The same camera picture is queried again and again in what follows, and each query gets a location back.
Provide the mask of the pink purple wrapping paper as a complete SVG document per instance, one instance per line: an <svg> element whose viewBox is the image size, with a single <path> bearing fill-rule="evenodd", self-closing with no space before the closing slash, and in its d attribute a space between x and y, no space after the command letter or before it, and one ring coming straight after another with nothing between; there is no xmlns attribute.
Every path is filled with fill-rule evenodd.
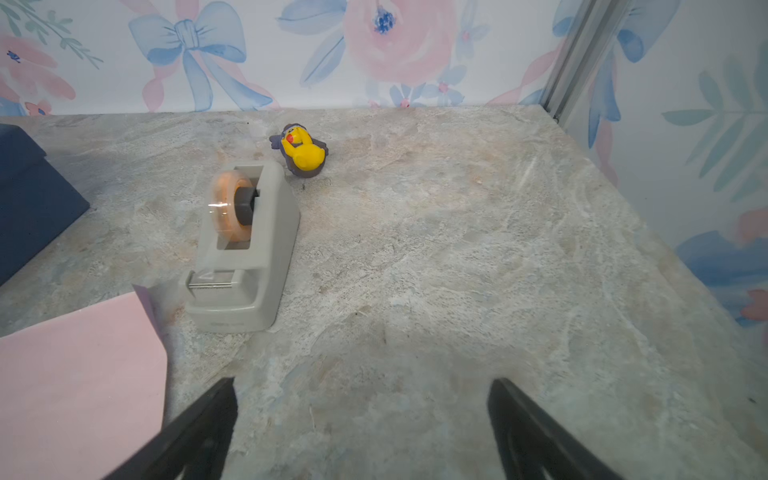
<svg viewBox="0 0 768 480"><path fill-rule="evenodd" d="M1 476L101 479L162 428L168 355L147 289L1 340Z"/></svg>

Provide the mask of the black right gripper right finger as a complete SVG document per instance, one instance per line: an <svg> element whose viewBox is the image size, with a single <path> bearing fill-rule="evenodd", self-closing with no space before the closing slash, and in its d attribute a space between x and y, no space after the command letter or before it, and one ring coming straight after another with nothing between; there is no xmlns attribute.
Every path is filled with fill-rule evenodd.
<svg viewBox="0 0 768 480"><path fill-rule="evenodd" d="M493 380L487 409L508 479L618 479L517 385Z"/></svg>

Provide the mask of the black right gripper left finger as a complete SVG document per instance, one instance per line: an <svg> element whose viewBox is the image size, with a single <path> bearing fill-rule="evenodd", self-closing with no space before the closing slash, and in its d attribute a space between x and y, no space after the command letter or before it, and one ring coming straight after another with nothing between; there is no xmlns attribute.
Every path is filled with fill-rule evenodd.
<svg viewBox="0 0 768 480"><path fill-rule="evenodd" d="M219 479L237 418L234 379L222 378L107 477Z"/></svg>

